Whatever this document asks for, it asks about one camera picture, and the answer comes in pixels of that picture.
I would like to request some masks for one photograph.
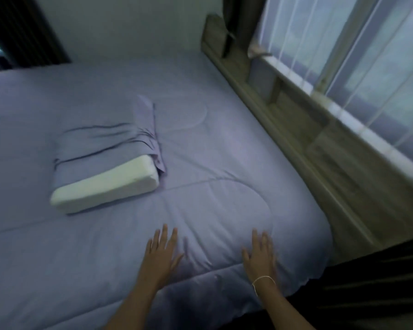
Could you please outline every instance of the wall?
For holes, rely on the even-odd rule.
[[[72,61],[200,50],[221,0],[36,0]]]

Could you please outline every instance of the person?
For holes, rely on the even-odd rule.
[[[163,288],[183,254],[173,258],[177,244],[177,228],[168,240],[168,226],[157,229],[148,240],[144,258],[133,290],[107,323],[106,330],[143,330],[154,296]],[[268,312],[276,330],[314,329],[306,319],[283,297],[277,282],[273,242],[264,231],[259,237],[252,231],[252,252],[242,248],[243,267],[257,296]]]

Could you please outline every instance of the bracelet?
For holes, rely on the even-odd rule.
[[[258,277],[257,279],[255,279],[255,280],[253,281],[253,283],[252,283],[252,287],[254,287],[254,292],[255,292],[255,294],[256,294],[257,296],[259,296],[259,295],[257,294],[257,290],[255,289],[254,284],[255,284],[255,282],[256,282],[257,280],[259,280],[259,279],[261,279],[261,278],[269,278],[269,279],[272,280],[272,282],[274,283],[274,285],[277,286],[277,284],[275,283],[275,280],[274,280],[274,279],[272,279],[272,278],[269,277],[268,275],[262,275],[261,277]]]

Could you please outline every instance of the bed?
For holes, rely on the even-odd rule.
[[[49,204],[57,124],[95,91],[154,102],[167,172],[152,193],[65,216]],[[205,55],[0,72],[0,329],[103,326],[163,223],[186,257],[150,329],[215,329],[260,310],[240,253],[253,227],[273,238],[286,296],[332,252],[305,183]]]

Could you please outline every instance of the wooden bed frame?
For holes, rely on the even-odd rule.
[[[250,60],[217,15],[206,19],[202,51],[326,213],[334,239],[331,265],[413,238],[411,181],[263,59]]]

